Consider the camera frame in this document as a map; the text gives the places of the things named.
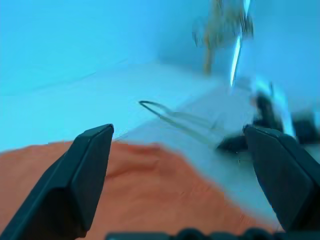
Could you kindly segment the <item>thin wire hanger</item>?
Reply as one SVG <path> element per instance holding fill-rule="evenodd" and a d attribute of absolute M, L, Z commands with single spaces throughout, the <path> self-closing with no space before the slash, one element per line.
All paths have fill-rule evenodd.
<path fill-rule="evenodd" d="M 140 100 L 138 103 L 142 107 L 144 107 L 145 109 L 147 109 L 148 111 L 150 111 L 151 113 L 153 113 L 154 115 L 159 117 L 160 120 L 162 120 L 162 121 L 168 123 L 169 125 L 181 130 L 182 132 L 184 132 L 188 136 L 196 139 L 200 143 L 207 145 L 210 149 L 215 149 L 217 144 L 214 143 L 212 140 L 210 140 L 205 135 L 197 132 L 196 130 L 193 130 L 193 129 L 189 128 L 188 126 L 175 121 L 174 118 L 186 120 L 187 122 L 190 122 L 196 126 L 208 129 L 211 133 L 212 132 L 216 132 L 216 133 L 223 133 L 224 132 L 223 128 L 219 127 L 216 121 L 214 123 L 211 123 L 210 121 L 208 121 L 204 118 L 201 118 L 196 115 L 192 115 L 187 112 L 172 111 L 168 107 L 166 107 L 165 105 L 154 102 L 154 101 Z M 152 105 L 154 107 L 161 109 L 164 112 L 164 114 L 161 114 L 158 111 L 155 111 L 154 109 L 148 107 L 148 105 Z"/>

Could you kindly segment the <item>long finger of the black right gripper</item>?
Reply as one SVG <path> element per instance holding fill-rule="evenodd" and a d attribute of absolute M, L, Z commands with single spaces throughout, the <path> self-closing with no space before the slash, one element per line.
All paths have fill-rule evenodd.
<path fill-rule="evenodd" d="M 224 138 L 217 149 L 225 152 L 245 152 L 248 150 L 248 145 L 244 135 L 234 135 Z"/>

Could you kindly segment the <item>orange shorts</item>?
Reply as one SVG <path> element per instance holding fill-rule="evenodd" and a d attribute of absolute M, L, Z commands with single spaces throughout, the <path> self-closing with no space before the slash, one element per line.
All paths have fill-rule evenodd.
<path fill-rule="evenodd" d="M 0 154 L 0 233 L 45 170 L 70 145 L 32 145 Z M 233 204 L 180 154 L 157 144 L 113 142 L 91 229 L 78 240 L 103 240 L 107 233 L 121 231 L 176 234 L 185 228 L 205 234 L 277 230 Z"/>

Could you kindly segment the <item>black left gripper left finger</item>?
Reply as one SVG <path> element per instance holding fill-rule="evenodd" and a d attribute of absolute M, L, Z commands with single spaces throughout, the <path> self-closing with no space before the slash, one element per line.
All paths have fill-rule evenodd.
<path fill-rule="evenodd" d="M 90 230 L 114 133 L 105 124 L 78 135 L 40 177 L 0 240 L 76 240 Z"/>

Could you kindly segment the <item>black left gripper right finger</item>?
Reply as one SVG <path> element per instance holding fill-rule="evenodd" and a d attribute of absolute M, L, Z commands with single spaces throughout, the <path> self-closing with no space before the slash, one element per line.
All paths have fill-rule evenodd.
<path fill-rule="evenodd" d="M 320 163 L 292 136 L 243 129 L 257 180 L 285 231 L 320 231 Z"/>

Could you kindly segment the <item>tan wooden stand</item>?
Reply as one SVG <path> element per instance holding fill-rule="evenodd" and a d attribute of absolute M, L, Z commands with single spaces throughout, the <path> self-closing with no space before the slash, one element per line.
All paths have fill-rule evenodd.
<path fill-rule="evenodd" d="M 224 6 L 224 0 L 211 0 L 211 10 L 204 33 L 206 47 L 204 73 L 210 75 L 217 48 L 233 41 L 241 32 L 244 7 L 241 3 Z"/>

